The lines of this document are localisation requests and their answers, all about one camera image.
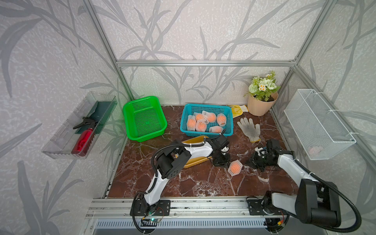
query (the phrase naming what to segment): flower pot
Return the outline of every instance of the flower pot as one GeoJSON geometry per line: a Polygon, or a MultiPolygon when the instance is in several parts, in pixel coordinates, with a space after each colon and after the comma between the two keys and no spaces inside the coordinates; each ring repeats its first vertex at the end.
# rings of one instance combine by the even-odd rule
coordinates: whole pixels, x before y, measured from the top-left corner
{"type": "Polygon", "coordinates": [[[274,101],[265,102],[261,100],[257,100],[252,95],[248,98],[248,111],[250,114],[254,116],[263,116],[266,114],[269,109],[273,106],[273,104],[277,101],[278,93],[273,93],[271,96],[274,98],[274,101]]]}

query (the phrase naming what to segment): white wire basket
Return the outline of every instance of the white wire basket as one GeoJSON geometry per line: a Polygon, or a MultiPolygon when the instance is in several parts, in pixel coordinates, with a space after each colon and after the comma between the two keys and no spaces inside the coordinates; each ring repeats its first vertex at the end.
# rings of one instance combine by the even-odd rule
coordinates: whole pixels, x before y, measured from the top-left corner
{"type": "Polygon", "coordinates": [[[352,133],[313,89],[298,89],[285,114],[311,160],[330,159],[356,143],[352,133]]]}

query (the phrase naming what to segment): black spray nozzle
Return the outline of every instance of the black spray nozzle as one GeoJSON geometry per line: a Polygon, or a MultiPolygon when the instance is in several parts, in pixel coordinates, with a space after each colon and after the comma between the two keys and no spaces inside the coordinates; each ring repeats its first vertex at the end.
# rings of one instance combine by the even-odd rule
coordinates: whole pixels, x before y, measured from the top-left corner
{"type": "Polygon", "coordinates": [[[95,128],[95,126],[97,125],[97,121],[92,119],[92,118],[88,118],[88,117],[83,117],[83,122],[81,122],[80,124],[78,124],[77,126],[74,126],[73,129],[77,129],[77,128],[80,128],[82,127],[83,125],[89,125],[89,128],[95,128]]]}

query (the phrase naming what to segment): yellow packet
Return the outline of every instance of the yellow packet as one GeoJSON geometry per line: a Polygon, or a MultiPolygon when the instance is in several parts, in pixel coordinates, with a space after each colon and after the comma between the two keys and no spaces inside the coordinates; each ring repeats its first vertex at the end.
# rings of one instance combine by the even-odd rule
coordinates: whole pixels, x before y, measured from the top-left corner
{"type": "Polygon", "coordinates": [[[232,118],[236,118],[243,114],[243,111],[241,110],[239,105],[227,105],[227,106],[231,107],[232,118]]]}

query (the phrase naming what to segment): green plastic basket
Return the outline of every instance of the green plastic basket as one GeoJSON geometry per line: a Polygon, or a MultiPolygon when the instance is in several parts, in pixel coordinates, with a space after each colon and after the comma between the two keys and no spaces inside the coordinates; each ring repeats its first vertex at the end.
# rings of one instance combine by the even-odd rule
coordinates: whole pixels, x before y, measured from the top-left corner
{"type": "Polygon", "coordinates": [[[128,138],[143,142],[163,135],[167,120],[155,96],[148,96],[126,103],[123,114],[128,138]]]}

